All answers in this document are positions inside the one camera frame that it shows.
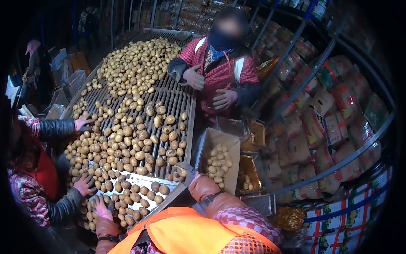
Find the work glove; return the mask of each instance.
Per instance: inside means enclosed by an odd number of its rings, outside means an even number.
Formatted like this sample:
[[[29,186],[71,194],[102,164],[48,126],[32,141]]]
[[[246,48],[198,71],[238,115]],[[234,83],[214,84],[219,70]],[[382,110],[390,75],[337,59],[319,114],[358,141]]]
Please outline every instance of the work glove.
[[[197,170],[194,169],[194,167],[192,167],[190,164],[187,164],[186,162],[178,162],[176,166],[186,169],[187,175],[184,184],[189,187],[199,173],[197,172]]]
[[[103,194],[100,195],[96,195],[95,196],[95,202],[94,204],[94,209],[96,210],[96,215],[97,218],[106,218],[108,220],[113,221],[113,215],[112,215],[112,210],[114,209],[114,201],[110,200],[110,202],[108,203],[108,209],[106,208],[106,205],[104,203],[104,199],[103,199]]]
[[[225,110],[237,101],[237,92],[232,90],[217,89],[216,93],[219,96],[213,98],[213,106],[215,110]]]
[[[75,120],[75,130],[77,132],[84,132],[86,130],[88,130],[88,131],[92,130],[92,128],[90,128],[88,126],[84,126],[86,124],[90,124],[90,123],[94,122],[94,120],[88,119],[89,117],[90,117],[90,115],[82,115],[77,120]]]
[[[196,71],[200,68],[200,65],[196,65],[187,69],[183,73],[183,79],[188,82],[188,85],[196,90],[202,90],[204,87],[204,77],[198,74]]]
[[[86,197],[90,193],[94,193],[97,190],[96,187],[91,188],[91,186],[95,183],[92,175],[84,173],[77,179],[78,180],[73,184],[73,187],[76,188],[83,197]]]

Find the blue face mask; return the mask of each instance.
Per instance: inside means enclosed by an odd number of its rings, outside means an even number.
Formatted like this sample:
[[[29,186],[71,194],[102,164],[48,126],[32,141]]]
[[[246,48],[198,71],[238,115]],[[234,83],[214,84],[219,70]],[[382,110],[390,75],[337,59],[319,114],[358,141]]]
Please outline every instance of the blue face mask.
[[[240,40],[220,32],[216,29],[216,26],[212,26],[209,34],[209,44],[216,50],[226,51],[237,48],[240,45]]]

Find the black leather sleeve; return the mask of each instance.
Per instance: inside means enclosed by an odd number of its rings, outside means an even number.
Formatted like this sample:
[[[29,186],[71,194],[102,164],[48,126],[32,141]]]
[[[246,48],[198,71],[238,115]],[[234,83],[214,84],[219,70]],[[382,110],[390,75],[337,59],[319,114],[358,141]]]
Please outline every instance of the black leather sleeve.
[[[183,79],[183,73],[187,69],[189,69],[187,63],[179,57],[173,59],[168,65],[169,76],[180,85],[186,85],[186,80]]]
[[[54,139],[73,134],[75,122],[73,119],[40,119],[39,140],[49,142]]]
[[[51,224],[66,223],[78,211],[82,203],[82,195],[76,188],[70,188],[56,204],[48,202]]]
[[[258,83],[244,83],[239,88],[232,88],[238,95],[237,106],[246,107],[251,106],[261,93],[261,85]]]

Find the brown leather sleeve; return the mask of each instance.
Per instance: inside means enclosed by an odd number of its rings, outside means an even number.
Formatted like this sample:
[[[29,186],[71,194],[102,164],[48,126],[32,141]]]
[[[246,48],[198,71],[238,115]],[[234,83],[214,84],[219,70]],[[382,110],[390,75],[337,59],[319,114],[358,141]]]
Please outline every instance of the brown leather sleeve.
[[[118,236],[120,234],[118,224],[112,222],[103,217],[97,218],[97,225],[96,225],[96,235],[97,238],[100,237],[108,237],[108,236]],[[107,240],[101,240],[97,243],[96,247],[96,254],[104,254],[108,253],[117,243],[113,243]]]
[[[209,178],[207,175],[199,175],[189,186],[189,191],[192,197],[201,202],[204,198],[216,194],[220,191],[218,185]],[[213,202],[207,207],[206,214],[208,218],[213,216],[221,210],[225,210],[231,207],[245,207],[247,206],[239,198],[229,194],[221,193],[217,195]]]

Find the orange safety vest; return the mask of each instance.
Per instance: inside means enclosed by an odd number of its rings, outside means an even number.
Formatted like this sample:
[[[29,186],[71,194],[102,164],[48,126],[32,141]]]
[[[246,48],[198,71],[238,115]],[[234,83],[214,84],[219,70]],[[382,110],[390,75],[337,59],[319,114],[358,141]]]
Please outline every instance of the orange safety vest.
[[[249,240],[248,246],[240,243],[234,246],[234,250],[282,253],[273,242],[250,228],[222,224],[201,216],[192,208],[170,207],[137,224],[108,254],[129,254],[144,229],[156,248],[167,254],[217,254],[235,237]]]

